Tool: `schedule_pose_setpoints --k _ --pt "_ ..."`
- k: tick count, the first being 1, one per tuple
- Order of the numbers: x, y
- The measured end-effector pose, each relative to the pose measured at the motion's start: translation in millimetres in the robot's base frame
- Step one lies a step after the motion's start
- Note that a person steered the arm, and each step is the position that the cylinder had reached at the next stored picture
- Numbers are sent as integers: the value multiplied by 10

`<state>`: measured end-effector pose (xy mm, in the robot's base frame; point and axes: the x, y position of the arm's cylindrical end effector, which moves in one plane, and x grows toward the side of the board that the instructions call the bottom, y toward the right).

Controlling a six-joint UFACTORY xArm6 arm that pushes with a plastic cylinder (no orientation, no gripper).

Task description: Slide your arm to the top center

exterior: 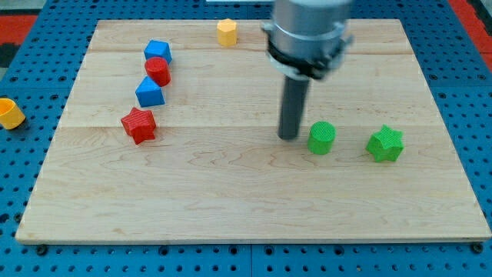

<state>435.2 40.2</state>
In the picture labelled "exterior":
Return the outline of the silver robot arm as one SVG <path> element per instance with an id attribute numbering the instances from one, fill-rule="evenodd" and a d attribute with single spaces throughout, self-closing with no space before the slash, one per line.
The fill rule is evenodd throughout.
<path id="1" fill-rule="evenodd" d="M 346 35 L 351 0 L 276 0 L 262 23 L 272 65 L 296 81 L 323 79 L 338 69 L 352 37 Z"/>

